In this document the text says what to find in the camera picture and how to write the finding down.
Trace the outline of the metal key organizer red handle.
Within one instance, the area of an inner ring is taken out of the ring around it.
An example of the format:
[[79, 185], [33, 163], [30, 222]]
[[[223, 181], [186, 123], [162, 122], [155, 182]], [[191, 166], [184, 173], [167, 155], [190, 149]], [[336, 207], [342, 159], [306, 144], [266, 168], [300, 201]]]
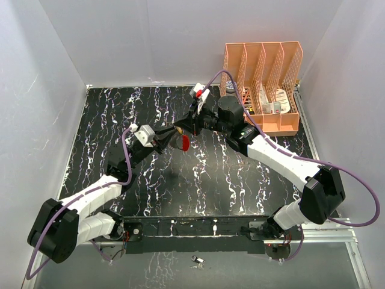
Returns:
[[177, 132], [170, 140], [169, 145], [174, 149], [186, 152], [190, 147], [190, 140], [186, 134]]

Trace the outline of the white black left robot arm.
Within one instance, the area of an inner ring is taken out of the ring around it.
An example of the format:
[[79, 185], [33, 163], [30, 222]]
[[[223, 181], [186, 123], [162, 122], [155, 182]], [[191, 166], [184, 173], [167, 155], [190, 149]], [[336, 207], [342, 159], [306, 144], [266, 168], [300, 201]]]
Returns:
[[[123, 188], [130, 187], [132, 169], [152, 152], [161, 154], [176, 131], [172, 126], [155, 131], [149, 125], [131, 125], [121, 137], [123, 149], [110, 153], [105, 174], [99, 180], [70, 197], [43, 203], [27, 243], [55, 263], [61, 263], [76, 246], [91, 239], [121, 238], [122, 218], [98, 209], [120, 196]], [[129, 132], [135, 138], [131, 145], [126, 144], [125, 134]]]

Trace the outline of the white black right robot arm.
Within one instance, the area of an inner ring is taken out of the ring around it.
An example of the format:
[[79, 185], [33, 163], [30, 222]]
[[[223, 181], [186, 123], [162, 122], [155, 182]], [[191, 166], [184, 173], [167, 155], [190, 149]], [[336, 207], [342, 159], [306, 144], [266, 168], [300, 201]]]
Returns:
[[291, 181], [302, 192], [301, 198], [277, 209], [258, 228], [248, 228], [247, 235], [281, 239], [289, 230], [304, 223], [323, 224], [345, 200], [339, 171], [312, 160], [299, 160], [296, 155], [245, 121], [244, 109], [233, 96], [218, 101], [215, 113], [194, 98], [190, 108], [174, 125], [198, 135], [202, 129], [221, 132], [226, 143], [246, 157], [257, 160]]

